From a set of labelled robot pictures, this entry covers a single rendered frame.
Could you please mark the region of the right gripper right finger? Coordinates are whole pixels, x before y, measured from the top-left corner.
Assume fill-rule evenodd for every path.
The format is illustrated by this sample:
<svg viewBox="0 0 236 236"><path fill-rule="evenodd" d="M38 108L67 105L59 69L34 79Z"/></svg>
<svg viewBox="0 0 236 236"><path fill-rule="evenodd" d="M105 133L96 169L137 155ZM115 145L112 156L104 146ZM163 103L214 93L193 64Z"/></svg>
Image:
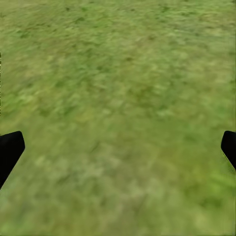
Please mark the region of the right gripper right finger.
<svg viewBox="0 0 236 236"><path fill-rule="evenodd" d="M225 131L221 148L236 169L236 132Z"/></svg>

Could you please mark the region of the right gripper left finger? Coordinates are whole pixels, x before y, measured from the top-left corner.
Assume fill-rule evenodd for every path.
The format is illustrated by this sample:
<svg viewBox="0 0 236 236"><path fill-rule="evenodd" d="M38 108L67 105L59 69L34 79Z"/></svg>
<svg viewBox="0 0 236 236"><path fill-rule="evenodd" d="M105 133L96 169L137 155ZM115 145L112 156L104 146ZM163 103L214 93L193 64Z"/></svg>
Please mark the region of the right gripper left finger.
<svg viewBox="0 0 236 236"><path fill-rule="evenodd" d="M0 137L0 188L25 150L21 131Z"/></svg>

